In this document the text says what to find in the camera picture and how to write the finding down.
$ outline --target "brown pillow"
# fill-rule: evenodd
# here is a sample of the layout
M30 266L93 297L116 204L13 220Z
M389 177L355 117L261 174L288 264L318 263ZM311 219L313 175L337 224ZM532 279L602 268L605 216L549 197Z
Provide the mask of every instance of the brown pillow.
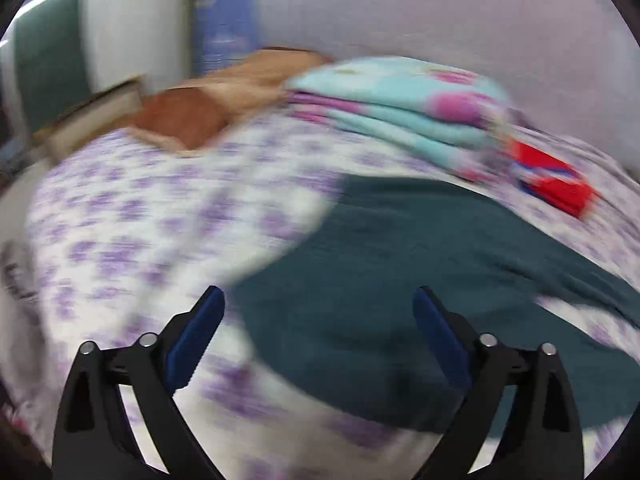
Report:
M149 98L129 124L131 133L141 140L192 152L219 136L228 125L228 113L199 88L175 88Z

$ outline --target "silver screw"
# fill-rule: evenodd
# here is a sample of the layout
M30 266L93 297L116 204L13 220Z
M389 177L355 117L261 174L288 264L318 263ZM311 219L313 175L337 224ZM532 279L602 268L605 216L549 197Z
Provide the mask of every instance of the silver screw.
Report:
M153 346L158 341L158 336L153 332L147 332L140 336L140 344L144 347Z
M542 343L542 346L540 347L540 349L546 355L556 355L556 352L558 352L558 350L556 349L556 346L552 345L551 343Z
M480 342L483 346L487 346L491 348L492 346L496 346L498 344L498 340L495 338L493 334L482 334L480 336Z
M85 341L80 345L80 353L82 355L88 355L94 351L95 343L93 341Z

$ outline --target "bed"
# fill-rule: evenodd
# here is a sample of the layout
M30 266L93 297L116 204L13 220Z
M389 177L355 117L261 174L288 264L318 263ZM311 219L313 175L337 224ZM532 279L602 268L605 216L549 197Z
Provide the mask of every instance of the bed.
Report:
M28 218L52 380L62 385L82 341L131 344L189 310L208 285L225 290L276 260L322 223L344 174L433 178L489 195L640 290L640 186L580 140L524 128L518 136L573 164L600 193L585 222L506 178L479 187L380 140L279 111L230 130L197 158L125 130L94 140L49 173ZM634 327L579 305L539 302L640 360ZM145 459L162 468L132 392L123 396ZM230 479L410 478L440 437L348 415L285 382L255 355L232 303L175 402ZM625 423L584 431L587 472ZM496 446L488 440L474 467Z

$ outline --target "red cloth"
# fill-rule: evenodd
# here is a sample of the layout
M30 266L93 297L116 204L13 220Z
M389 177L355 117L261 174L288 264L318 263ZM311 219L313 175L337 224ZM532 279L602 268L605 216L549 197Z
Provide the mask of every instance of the red cloth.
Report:
M548 153L513 142L514 172L521 188L580 218L595 198L593 187L572 166Z

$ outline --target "blue gripper pad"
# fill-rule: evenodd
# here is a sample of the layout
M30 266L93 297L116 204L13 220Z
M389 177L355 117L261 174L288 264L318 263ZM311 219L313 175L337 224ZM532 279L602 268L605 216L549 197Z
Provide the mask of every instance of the blue gripper pad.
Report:
M189 384L225 314L225 295L219 288L210 286L194 309L192 319L164 361L164 386L171 395Z
M414 317L449 384L469 390L473 384L469 354L440 309L421 288L414 295Z

